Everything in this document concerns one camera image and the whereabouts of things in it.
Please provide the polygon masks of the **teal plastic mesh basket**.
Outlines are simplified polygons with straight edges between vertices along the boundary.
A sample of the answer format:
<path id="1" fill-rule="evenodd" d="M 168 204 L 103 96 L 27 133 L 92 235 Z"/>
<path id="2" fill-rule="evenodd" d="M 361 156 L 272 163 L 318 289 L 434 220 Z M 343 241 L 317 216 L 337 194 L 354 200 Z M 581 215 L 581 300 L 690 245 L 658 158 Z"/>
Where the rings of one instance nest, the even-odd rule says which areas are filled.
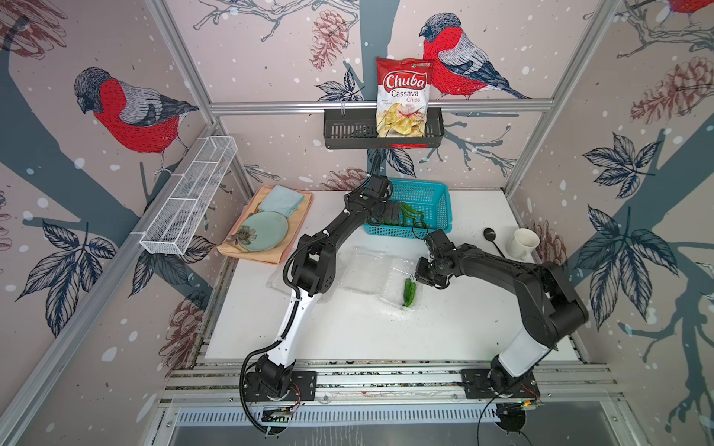
<path id="1" fill-rule="evenodd" d="M 446 184 L 422 180 L 398 180 L 392 178 L 392 196 L 390 201 L 407 203 L 426 214 L 429 230 L 399 226 L 370 226 L 364 224 L 364 230 L 370 235 L 423 240 L 435 230 L 445 233 L 452 229 L 452 208 L 450 192 Z"/>

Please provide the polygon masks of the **small green pepper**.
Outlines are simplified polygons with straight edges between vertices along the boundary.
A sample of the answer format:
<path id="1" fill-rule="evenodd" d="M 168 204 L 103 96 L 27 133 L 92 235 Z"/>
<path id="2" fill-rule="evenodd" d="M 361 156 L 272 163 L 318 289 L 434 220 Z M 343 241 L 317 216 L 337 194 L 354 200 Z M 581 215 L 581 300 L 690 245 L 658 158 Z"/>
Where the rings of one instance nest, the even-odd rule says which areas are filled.
<path id="1" fill-rule="evenodd" d="M 407 203 L 400 204 L 400 223 L 403 227 L 429 230 L 431 227 L 427 223 L 426 214 L 416 210 Z"/>

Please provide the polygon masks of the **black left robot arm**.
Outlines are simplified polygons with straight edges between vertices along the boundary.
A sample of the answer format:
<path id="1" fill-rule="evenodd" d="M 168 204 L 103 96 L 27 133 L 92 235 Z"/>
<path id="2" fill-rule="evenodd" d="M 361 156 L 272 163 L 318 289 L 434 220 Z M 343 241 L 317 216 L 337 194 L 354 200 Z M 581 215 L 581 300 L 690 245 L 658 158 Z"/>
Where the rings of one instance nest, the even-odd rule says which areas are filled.
<path id="1" fill-rule="evenodd" d="M 291 290 L 291 297 L 278 335 L 269 346 L 245 357 L 239 377 L 241 391 L 248 389 L 248 377 L 253 375 L 260 387 L 276 397 L 288 393 L 300 326 L 334 284 L 338 250 L 359 227 L 368 222 L 378 223 L 388 214 L 392 192 L 388 178 L 371 176 L 344 195 L 343 209 L 323 230 L 301 236 L 297 249 L 284 264 L 282 279 Z"/>

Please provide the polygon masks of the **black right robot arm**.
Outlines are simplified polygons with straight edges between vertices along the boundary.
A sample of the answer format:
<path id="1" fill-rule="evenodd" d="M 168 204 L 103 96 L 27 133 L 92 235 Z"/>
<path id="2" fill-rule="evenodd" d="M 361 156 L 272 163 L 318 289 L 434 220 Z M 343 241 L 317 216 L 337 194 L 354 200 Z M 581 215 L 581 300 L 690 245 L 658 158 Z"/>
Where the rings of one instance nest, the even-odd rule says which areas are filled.
<path id="1" fill-rule="evenodd" d="M 522 329 L 491 362 L 489 380 L 499 394 L 516 390 L 524 377 L 558 343 L 589 321 L 589 312 L 563 268 L 553 262 L 526 263 L 488 254 L 463 243 L 454 245 L 443 230 L 424 238 L 430 256 L 420 258 L 416 280 L 437 289 L 454 277 L 494 284 L 515 295 Z"/>

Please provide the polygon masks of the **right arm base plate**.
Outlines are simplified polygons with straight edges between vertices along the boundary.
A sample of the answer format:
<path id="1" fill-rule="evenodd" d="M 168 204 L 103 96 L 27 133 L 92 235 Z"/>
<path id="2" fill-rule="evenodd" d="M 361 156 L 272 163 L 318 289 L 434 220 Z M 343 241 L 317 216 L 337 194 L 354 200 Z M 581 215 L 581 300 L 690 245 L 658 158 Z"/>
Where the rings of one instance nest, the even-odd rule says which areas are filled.
<path id="1" fill-rule="evenodd" d="M 489 377 L 490 371 L 483 368 L 462 369 L 459 371 L 461 386 L 468 400 L 517 399 L 534 401 L 540 398 L 540 390 L 533 371 L 516 379 L 515 384 L 505 391 L 496 391 Z"/>

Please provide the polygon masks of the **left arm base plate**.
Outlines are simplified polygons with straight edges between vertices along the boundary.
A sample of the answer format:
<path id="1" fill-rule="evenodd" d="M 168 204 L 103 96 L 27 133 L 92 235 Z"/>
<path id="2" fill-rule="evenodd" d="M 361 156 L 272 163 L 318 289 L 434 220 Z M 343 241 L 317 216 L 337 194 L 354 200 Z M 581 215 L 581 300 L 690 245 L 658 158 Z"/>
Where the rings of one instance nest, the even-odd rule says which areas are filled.
<path id="1" fill-rule="evenodd" d="M 286 392 L 279 395 L 269 390 L 258 378 L 255 371 L 248 372 L 244 378 L 242 390 L 244 399 L 248 403 L 263 403 L 275 401 L 276 403 L 296 403 L 297 401 L 314 401 L 317 388 L 317 373 L 314 371 L 297 371 L 291 375 Z"/>

